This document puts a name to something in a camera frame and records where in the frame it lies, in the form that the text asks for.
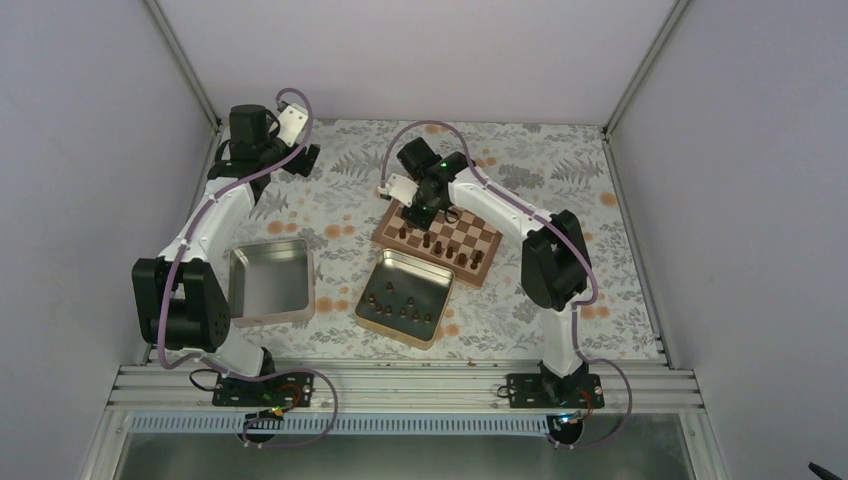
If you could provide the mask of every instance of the metal floor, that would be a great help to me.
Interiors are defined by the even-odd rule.
[[[589,419],[583,441],[617,416]],[[514,436],[329,436],[298,450],[245,449],[233,435],[131,434],[117,478],[477,479],[694,478],[677,415],[634,415],[615,448],[554,450]]]

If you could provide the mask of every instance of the black mounting bracket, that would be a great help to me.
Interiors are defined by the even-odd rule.
[[[586,409],[588,408],[586,398],[581,392],[589,396],[594,410],[604,407],[601,378],[594,374],[587,374],[577,388],[565,396],[561,402],[554,401],[546,392],[540,373],[511,373],[506,376],[506,387],[509,392],[509,408]]]
[[[245,382],[218,375],[212,405],[216,407],[308,408],[315,378],[311,373],[291,373],[265,382]],[[300,400],[294,399],[300,389]]]

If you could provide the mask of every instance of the white wall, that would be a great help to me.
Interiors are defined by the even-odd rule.
[[[0,478],[79,475],[209,133],[140,1],[0,7]]]
[[[162,1],[220,111],[297,86],[325,118],[594,125],[673,3]]]
[[[614,134],[733,478],[848,478],[848,3],[694,2]]]

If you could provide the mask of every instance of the chess piece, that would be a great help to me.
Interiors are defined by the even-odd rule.
[[[477,250],[477,253],[474,254],[474,258],[471,259],[471,270],[477,270],[477,267],[480,266],[480,260],[483,259],[483,252]]]

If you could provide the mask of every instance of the black cable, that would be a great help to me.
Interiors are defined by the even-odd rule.
[[[214,392],[215,391],[214,388],[204,387],[203,385],[197,383],[197,380],[194,379],[195,373],[215,373],[215,374],[217,374],[218,372],[216,372],[215,370],[212,370],[211,368],[198,368],[197,370],[193,370],[191,373],[188,374],[188,381],[191,382],[192,385],[194,385],[194,388],[196,388],[196,389],[198,389],[202,392]]]
[[[269,133],[269,135],[270,135],[270,137],[271,137],[271,138],[277,138],[277,135],[279,135],[279,134],[280,134],[280,130],[282,130],[282,128],[283,128],[283,126],[282,126],[282,125],[280,125],[280,119],[279,119],[279,118],[277,118],[276,116],[274,116],[274,112],[272,112],[271,110],[266,109],[266,110],[265,110],[265,113],[266,113],[269,117],[271,117],[271,121],[272,121],[272,122],[274,122],[274,123],[276,123],[276,124],[277,124],[277,128],[275,128],[274,130],[271,130],[271,133]]]
[[[230,139],[226,139],[221,142],[221,145],[218,146],[218,150],[215,150],[215,160],[212,162],[212,165],[221,161],[221,157],[224,156],[224,149],[227,148],[227,145],[230,144]]]
[[[497,395],[498,398],[510,398],[512,396],[512,393],[520,393],[525,396],[536,396],[543,393],[543,390],[531,392],[529,390],[522,390],[516,387],[515,385],[501,385],[500,387],[498,387],[498,390],[497,392],[495,392],[495,395]]]
[[[450,220],[448,220],[451,217],[451,215],[453,215],[453,218],[454,218],[454,220],[452,222]],[[459,214],[456,213],[456,211],[451,210],[450,208],[446,208],[445,209],[445,223],[447,223],[448,225],[453,225],[454,223],[456,223],[458,221],[459,221]]]

